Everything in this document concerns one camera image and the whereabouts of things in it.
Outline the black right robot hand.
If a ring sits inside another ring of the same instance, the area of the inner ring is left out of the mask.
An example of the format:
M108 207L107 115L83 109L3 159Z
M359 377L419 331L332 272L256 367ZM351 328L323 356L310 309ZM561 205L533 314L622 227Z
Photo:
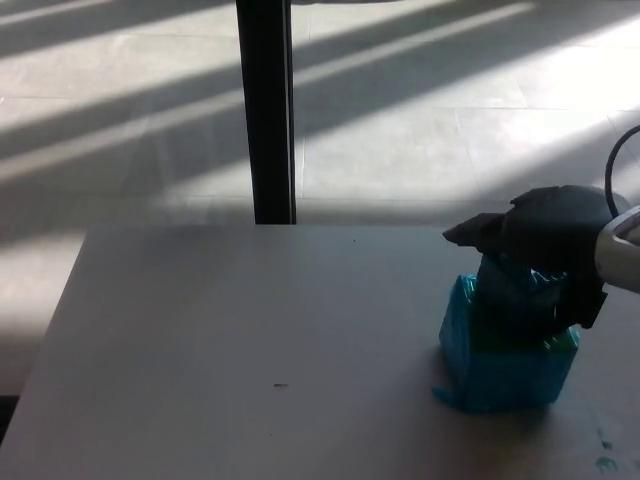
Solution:
M565 273L557 307L562 329L593 326L606 284L639 291L639 208L600 188L536 188L513 199L509 211L480 213L443 237L537 271Z

